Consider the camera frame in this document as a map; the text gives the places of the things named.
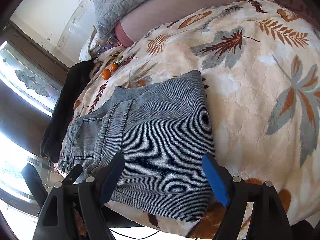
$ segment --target window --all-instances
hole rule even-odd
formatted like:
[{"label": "window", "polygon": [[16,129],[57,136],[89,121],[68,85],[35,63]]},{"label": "window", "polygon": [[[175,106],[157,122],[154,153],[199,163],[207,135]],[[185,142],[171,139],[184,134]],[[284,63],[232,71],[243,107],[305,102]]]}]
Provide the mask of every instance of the window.
[{"label": "window", "polygon": [[49,191],[63,177],[50,167],[49,160],[33,155],[0,132],[0,188],[25,202],[36,204],[21,171],[27,163],[37,169],[44,187]]},{"label": "window", "polygon": [[5,41],[0,46],[0,79],[30,104],[52,116],[62,85]]}]

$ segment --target gray leaf print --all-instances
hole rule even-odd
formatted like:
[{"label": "gray leaf print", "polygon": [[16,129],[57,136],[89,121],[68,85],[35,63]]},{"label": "gray leaf print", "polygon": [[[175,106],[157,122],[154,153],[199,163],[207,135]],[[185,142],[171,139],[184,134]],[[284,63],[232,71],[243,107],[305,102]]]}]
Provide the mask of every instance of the gray leaf print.
[{"label": "gray leaf print", "polygon": [[214,68],[224,59],[225,67],[233,68],[240,59],[243,48],[246,45],[246,41],[243,38],[250,38],[243,36],[243,32],[244,29],[241,26],[232,29],[230,32],[218,31],[213,42],[191,47],[191,51],[196,56],[207,55],[202,62],[202,69]]},{"label": "gray leaf print", "polygon": [[303,65],[299,57],[296,55],[291,63],[291,81],[297,84],[302,75]]},{"label": "gray leaf print", "polygon": [[269,126],[266,135],[271,135],[283,127],[289,119],[293,118],[296,108],[296,95],[294,88],[290,87],[283,91],[277,98],[269,117]]},{"label": "gray leaf print", "polygon": [[319,113],[318,103],[313,96],[313,93],[300,92],[298,93],[302,106],[302,119],[300,125],[300,167],[311,156],[314,150],[317,149],[317,139],[319,135]]},{"label": "gray leaf print", "polygon": [[310,91],[316,87],[318,84],[318,77],[316,76],[317,70],[317,65],[313,65],[310,68],[308,74],[298,84],[300,90]]}]

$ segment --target leaf pattern blanket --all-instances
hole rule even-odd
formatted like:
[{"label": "leaf pattern blanket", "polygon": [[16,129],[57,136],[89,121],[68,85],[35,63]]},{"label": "leaf pattern blanket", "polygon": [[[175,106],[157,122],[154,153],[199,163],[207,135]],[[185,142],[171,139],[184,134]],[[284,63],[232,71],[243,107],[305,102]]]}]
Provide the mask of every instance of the leaf pattern blanket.
[{"label": "leaf pattern blanket", "polygon": [[[114,61],[118,69],[103,80]],[[319,63],[318,31],[273,0],[204,8],[96,59],[74,118],[98,109],[115,86],[140,87],[199,70],[218,163],[250,183],[272,181],[294,224],[320,209]],[[106,205],[141,225],[202,239],[214,237],[225,212],[213,201],[206,216],[187,223]],[[249,203],[239,239],[251,211]]]}]

